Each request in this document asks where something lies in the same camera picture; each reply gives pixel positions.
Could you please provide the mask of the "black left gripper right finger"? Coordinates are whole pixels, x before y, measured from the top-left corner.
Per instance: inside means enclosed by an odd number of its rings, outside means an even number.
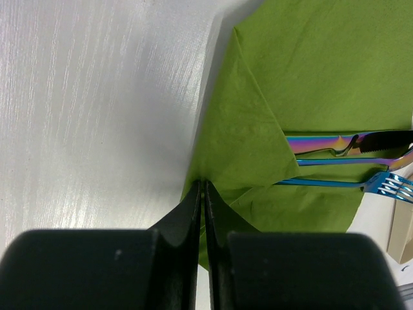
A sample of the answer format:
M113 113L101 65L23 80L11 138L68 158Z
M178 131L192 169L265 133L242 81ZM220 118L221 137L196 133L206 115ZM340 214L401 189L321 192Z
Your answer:
M367 236L259 232L205 182L212 309L404 309Z

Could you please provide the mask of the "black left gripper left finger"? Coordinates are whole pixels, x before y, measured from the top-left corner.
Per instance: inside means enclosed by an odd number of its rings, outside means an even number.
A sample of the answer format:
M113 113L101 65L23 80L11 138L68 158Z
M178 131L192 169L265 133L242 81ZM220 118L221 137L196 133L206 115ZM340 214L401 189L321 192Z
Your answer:
M148 229L21 233L1 259L2 309L193 309L201 184Z

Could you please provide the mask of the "green paper napkin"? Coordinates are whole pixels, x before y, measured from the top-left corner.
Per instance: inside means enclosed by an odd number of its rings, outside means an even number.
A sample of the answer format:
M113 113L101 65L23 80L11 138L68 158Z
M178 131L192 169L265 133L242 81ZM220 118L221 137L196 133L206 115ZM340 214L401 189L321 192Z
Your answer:
M185 180L210 180L260 231L343 233L379 165L300 167L286 137L407 130L411 1L265 1L233 28Z

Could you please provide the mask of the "iridescent blue fork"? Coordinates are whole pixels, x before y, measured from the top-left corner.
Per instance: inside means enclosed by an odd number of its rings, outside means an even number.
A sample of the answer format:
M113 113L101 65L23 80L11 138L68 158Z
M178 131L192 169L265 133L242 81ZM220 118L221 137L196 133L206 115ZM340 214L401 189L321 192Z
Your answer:
M391 172L378 172L367 181L361 183L291 178L279 181L276 185L361 189L366 193L387 196L395 200L412 203L412 181Z

